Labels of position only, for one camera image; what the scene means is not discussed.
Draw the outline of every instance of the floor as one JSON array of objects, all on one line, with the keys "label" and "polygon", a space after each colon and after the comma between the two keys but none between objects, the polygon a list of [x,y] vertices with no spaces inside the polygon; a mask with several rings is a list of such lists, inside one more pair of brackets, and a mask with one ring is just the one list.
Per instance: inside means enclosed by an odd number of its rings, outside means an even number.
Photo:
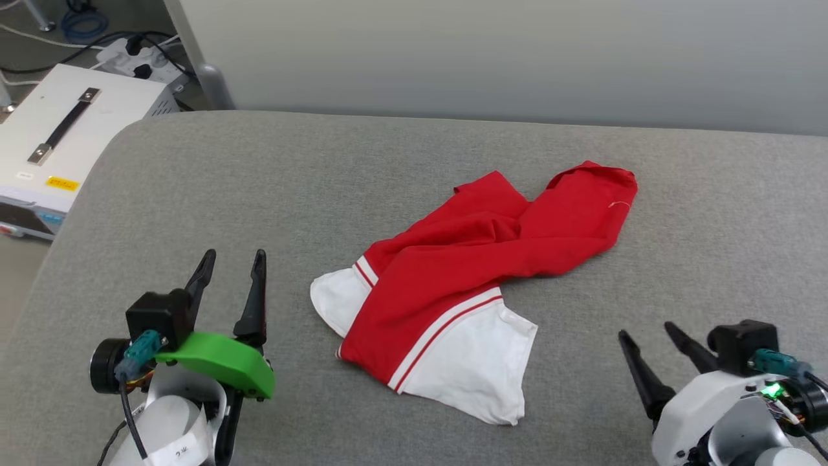
[{"label": "floor", "polygon": [[[10,0],[0,0],[0,8],[10,3]],[[40,0],[44,13],[58,25],[67,10],[64,2],[58,0]],[[162,0],[107,0],[95,2],[99,11],[109,19],[108,32],[115,31],[161,31],[175,33],[170,18]],[[19,31],[36,34],[52,41],[65,41],[60,28],[52,32],[40,32],[29,15],[28,10],[17,6],[0,11],[0,23],[13,27]],[[74,50],[59,46],[52,46],[29,38],[13,35],[0,30],[0,66],[12,69],[27,69],[47,66],[56,63],[71,55]],[[190,67],[186,60],[183,47],[170,49],[174,59],[184,66]],[[95,52],[87,51],[76,60],[70,62],[76,66],[91,66],[95,64]],[[10,81],[37,80],[45,73],[29,75],[6,75]],[[31,87],[10,87],[12,99],[21,102]],[[198,83],[190,83],[176,96],[179,100],[196,110],[209,109],[204,94]],[[0,124],[4,120],[0,114]],[[49,242],[35,239],[8,238],[0,235],[0,353],[11,336],[14,323],[23,310],[28,298],[31,284],[46,253]]]}]

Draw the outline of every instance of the white equipment box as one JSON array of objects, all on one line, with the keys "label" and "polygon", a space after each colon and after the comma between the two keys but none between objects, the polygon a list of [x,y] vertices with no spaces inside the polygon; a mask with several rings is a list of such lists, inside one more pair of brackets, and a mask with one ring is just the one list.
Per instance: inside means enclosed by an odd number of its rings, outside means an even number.
[{"label": "white equipment box", "polygon": [[109,141],[177,111],[162,83],[56,66],[0,124],[0,233],[53,240]]}]

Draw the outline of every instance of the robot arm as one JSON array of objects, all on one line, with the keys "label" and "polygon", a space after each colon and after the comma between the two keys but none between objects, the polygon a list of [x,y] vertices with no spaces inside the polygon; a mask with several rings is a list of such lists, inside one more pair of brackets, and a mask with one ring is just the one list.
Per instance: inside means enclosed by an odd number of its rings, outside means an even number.
[{"label": "robot arm", "polygon": [[773,325],[718,326],[708,338],[718,356],[673,323],[665,328],[701,372],[678,393],[658,380],[633,339],[619,334],[653,421],[652,454],[660,466],[819,464],[786,434],[812,439],[811,432],[828,426],[828,394],[806,376],[810,366],[777,352]]},{"label": "robot arm", "polygon": [[[235,339],[195,332],[214,263],[215,251],[208,250],[184,289],[144,294],[126,312],[131,338],[110,338],[95,350],[89,376],[98,393],[136,388],[147,393],[135,412],[140,415],[132,438],[123,442],[111,465],[226,466],[244,399],[272,397],[273,371],[262,348],[267,340],[265,252],[256,253]],[[129,412],[127,400],[124,406]]]}]

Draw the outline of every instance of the green 3d-printed part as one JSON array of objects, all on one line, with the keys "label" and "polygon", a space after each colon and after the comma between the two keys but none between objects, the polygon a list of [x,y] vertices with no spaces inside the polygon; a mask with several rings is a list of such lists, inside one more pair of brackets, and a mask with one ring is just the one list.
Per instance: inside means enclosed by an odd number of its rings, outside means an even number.
[{"label": "green 3d-printed part", "polygon": [[191,371],[244,392],[247,398],[271,398],[273,369],[254,348],[218,333],[193,332],[175,352],[159,352],[156,361],[176,361]]}]

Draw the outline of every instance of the teal connector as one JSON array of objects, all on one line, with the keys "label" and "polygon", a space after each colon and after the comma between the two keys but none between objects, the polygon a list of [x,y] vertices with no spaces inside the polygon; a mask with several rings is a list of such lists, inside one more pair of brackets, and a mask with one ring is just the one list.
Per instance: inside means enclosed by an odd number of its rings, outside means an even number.
[{"label": "teal connector", "polygon": [[758,349],[753,354],[753,369],[766,374],[778,374],[800,383],[807,383],[805,373],[811,371],[811,365],[807,362],[799,362],[793,356],[775,352],[768,349]]},{"label": "teal connector", "polygon": [[123,352],[123,359],[115,366],[115,380],[124,383],[134,379],[141,367],[160,350],[161,334],[155,330],[146,330]]}]

